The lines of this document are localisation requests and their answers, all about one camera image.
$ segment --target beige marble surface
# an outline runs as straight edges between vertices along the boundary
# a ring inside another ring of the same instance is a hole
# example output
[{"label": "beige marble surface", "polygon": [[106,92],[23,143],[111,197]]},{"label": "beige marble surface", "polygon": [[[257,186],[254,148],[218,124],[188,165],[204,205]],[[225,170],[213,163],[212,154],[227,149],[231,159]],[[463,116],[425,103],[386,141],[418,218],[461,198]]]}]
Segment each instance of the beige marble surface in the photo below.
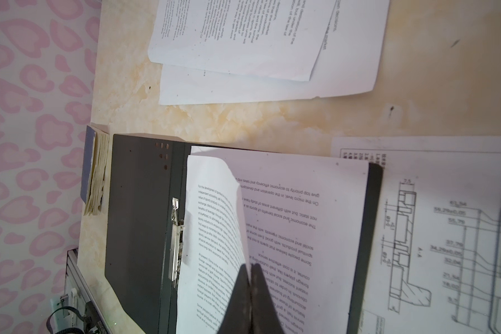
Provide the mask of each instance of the beige marble surface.
[{"label": "beige marble surface", "polygon": [[[372,92],[160,106],[147,48],[157,0],[103,0],[92,121],[110,132],[327,156],[334,136],[501,135],[501,0],[392,0]],[[109,168],[105,190],[109,187]],[[114,334],[141,333],[104,278],[103,213],[83,217],[78,264]]]}]

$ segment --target metal clip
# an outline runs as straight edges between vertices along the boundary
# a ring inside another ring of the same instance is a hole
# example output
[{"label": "metal clip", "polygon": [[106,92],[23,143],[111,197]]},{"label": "metal clip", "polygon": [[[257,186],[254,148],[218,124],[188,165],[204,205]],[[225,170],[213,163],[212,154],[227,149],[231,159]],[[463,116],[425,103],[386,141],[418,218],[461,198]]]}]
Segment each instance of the metal clip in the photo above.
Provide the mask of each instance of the metal clip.
[{"label": "metal clip", "polygon": [[180,257],[181,257],[181,235],[184,230],[184,226],[178,221],[178,198],[173,197],[173,210],[171,212],[171,221],[173,222],[173,230],[171,234],[171,263],[169,271],[169,278],[173,283],[173,287],[176,287],[178,272],[180,271]]}]

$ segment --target table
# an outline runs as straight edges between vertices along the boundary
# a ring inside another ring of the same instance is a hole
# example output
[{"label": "table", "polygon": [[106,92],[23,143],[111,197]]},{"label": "table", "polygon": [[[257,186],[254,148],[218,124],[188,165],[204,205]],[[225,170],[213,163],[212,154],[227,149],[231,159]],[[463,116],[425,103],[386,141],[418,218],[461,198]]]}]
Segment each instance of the table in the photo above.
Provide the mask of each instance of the table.
[{"label": "table", "polygon": [[[192,106],[158,105],[162,65],[147,56],[157,5],[103,1],[91,120],[111,134],[319,156],[335,136],[501,135],[501,0],[391,0],[371,92]],[[142,333],[104,277],[109,177],[108,165],[102,213],[82,218],[78,266],[114,334]]]}]

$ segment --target stack of paper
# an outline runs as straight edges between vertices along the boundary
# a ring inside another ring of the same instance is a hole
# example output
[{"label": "stack of paper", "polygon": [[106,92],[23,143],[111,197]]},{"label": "stack of paper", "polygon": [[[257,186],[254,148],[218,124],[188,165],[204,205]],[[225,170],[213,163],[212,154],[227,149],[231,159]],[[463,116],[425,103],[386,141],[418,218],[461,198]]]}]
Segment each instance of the stack of paper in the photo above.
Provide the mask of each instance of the stack of paper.
[{"label": "stack of paper", "polygon": [[160,0],[148,57],[160,104],[373,90],[389,0]]},{"label": "stack of paper", "polygon": [[80,197],[85,202],[84,215],[97,215],[100,211],[108,146],[109,135],[107,133],[95,127],[87,126],[82,168],[82,189],[80,191]]}]

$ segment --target engineering drawing sheet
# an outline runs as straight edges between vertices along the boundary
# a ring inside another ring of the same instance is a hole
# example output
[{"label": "engineering drawing sheet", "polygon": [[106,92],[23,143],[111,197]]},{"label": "engineering drawing sheet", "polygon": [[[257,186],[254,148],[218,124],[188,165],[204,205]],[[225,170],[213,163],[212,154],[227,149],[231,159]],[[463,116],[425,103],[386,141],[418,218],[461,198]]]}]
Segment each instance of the engineering drawing sheet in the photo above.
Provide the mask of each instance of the engineering drawing sheet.
[{"label": "engineering drawing sheet", "polygon": [[359,334],[501,334],[501,137],[335,138],[380,164]]}]

